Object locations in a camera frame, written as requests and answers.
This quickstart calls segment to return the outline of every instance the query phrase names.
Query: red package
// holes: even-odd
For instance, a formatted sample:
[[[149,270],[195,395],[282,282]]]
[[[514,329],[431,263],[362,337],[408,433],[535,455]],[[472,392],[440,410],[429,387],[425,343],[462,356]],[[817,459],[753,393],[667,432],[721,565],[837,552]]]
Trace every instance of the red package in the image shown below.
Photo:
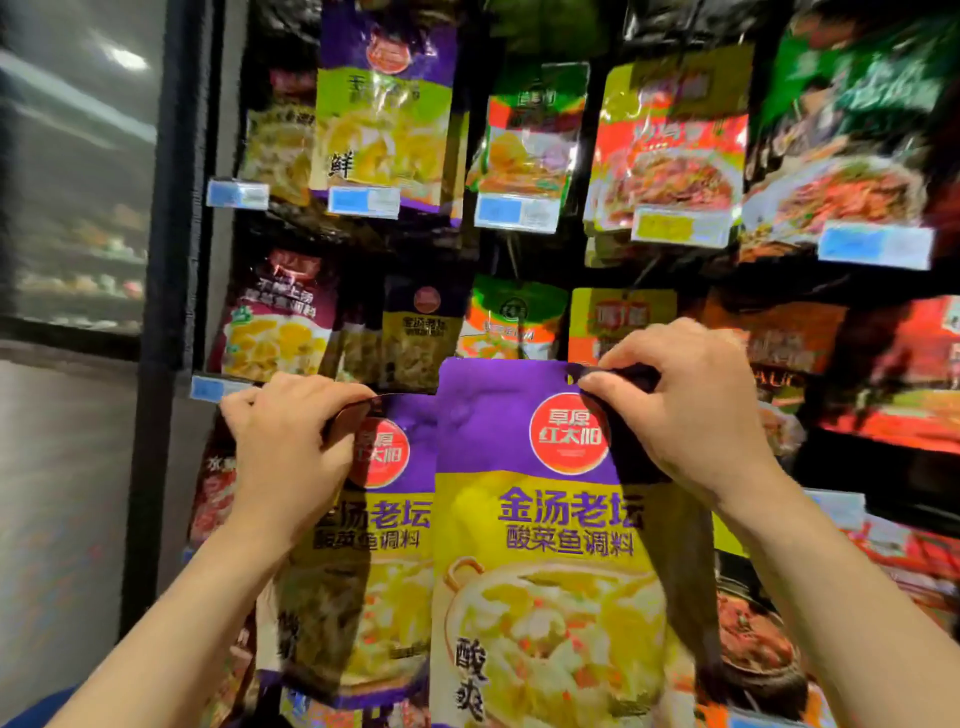
[[[236,458],[230,450],[208,449],[194,499],[191,544],[202,544],[227,520],[233,506],[236,475]]]
[[[320,280],[318,257],[274,249],[224,321],[212,371],[252,381],[274,372],[320,371],[336,315],[331,280]]]
[[[820,426],[960,454],[960,297],[877,309],[856,323],[839,345],[845,371]]]

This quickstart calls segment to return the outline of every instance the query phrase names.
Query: red circular logo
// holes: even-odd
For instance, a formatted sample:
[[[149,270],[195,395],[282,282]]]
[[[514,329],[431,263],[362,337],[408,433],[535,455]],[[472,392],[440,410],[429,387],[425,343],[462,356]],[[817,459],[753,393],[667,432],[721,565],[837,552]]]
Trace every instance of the red circular logo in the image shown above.
[[[390,485],[410,461],[410,441],[392,420],[368,417],[353,441],[350,481],[368,490]]]
[[[610,450],[607,416],[599,404],[572,392],[548,397],[530,419],[530,445],[554,473],[589,473]]]
[[[407,69],[411,60],[410,48],[406,43],[390,40],[377,33],[373,34],[370,45],[367,46],[367,62],[374,71],[380,73],[401,73]]]
[[[440,291],[425,285],[414,294],[414,307],[420,313],[433,313],[440,308]]]

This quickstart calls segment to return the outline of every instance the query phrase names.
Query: hanging snack bag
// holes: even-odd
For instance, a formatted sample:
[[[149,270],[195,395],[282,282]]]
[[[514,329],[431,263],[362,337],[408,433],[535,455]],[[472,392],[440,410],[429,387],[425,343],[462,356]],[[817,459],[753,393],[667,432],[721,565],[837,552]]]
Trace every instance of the hanging snack bag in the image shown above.
[[[819,425],[960,454],[960,297],[857,312],[849,329]]]
[[[652,242],[726,247],[743,193],[753,54],[751,45],[733,45],[610,72],[584,213],[588,233],[634,231]]]
[[[760,419],[767,441],[783,463],[806,439],[797,411],[807,378],[823,374],[847,309],[828,303],[783,303],[762,311],[734,313],[711,292],[700,321],[707,328],[743,332],[754,369]]]
[[[487,130],[467,177],[467,187],[481,195],[478,220],[487,195],[553,200],[557,214],[563,209],[588,81],[588,63],[525,62],[500,74],[487,105]]]
[[[319,281],[322,267],[318,257],[273,249],[228,315],[213,371],[252,381],[317,374],[336,313],[336,291]]]
[[[490,276],[473,282],[457,355],[481,359],[555,359],[567,294],[543,283]]]
[[[275,200],[305,207],[310,203],[317,79],[313,73],[275,70],[270,80],[273,102],[247,114],[247,146],[238,177],[265,182]]]
[[[438,212],[456,28],[400,37],[352,3],[328,3],[320,54],[310,188],[391,187],[402,206]]]
[[[388,276],[383,306],[384,389],[434,392],[440,365],[457,351],[468,289]]]
[[[856,31],[813,12],[794,18],[780,43],[748,165],[741,262],[801,250],[839,255],[833,244],[851,231],[878,232],[884,246],[920,248],[920,256],[929,250],[923,170],[960,58],[960,21]],[[841,259],[883,255],[849,254]]]
[[[425,681],[435,418],[427,395],[386,396],[374,406],[356,434],[339,502],[258,601],[258,610],[273,602],[265,611],[278,625],[258,650],[278,657],[286,684],[330,707],[391,705]]]
[[[692,724],[674,677],[719,663],[709,511],[570,366],[444,364],[435,726]]]
[[[567,359],[593,366],[631,331],[675,318],[676,291],[575,288]]]

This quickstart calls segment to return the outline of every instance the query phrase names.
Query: noodle image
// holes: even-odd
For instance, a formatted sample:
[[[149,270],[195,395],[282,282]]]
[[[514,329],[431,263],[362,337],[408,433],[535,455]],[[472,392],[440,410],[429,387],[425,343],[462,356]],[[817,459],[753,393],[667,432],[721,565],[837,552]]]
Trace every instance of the noodle image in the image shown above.
[[[660,155],[638,159],[618,180],[607,201],[613,221],[629,226],[639,205],[723,210],[733,205],[733,187],[715,166],[695,157]]]
[[[798,187],[778,206],[774,224],[819,235],[827,220],[900,222],[908,218],[909,196],[904,175],[857,162]]]

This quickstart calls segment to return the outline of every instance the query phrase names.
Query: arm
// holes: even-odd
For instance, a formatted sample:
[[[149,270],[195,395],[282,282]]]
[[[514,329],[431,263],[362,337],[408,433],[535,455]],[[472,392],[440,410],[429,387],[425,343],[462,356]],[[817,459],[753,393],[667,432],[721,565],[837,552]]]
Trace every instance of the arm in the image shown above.
[[[660,370],[654,393],[606,372],[581,386],[750,551],[840,725],[912,728],[952,716],[960,647],[780,469],[736,338],[681,319],[631,334],[600,365],[637,362]]]
[[[232,513],[170,589],[50,722],[51,728],[194,726],[256,596],[347,477],[371,398],[360,384],[275,375],[221,405],[237,440]]]

